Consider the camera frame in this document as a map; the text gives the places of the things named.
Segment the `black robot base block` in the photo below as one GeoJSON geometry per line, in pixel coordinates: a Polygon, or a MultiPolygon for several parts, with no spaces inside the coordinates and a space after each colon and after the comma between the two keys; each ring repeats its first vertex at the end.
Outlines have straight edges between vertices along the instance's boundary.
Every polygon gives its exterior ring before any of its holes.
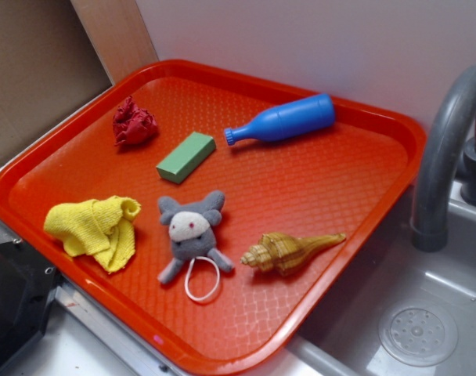
{"type": "Polygon", "coordinates": [[[0,244],[0,374],[45,335],[59,278],[27,242],[0,244]]]}

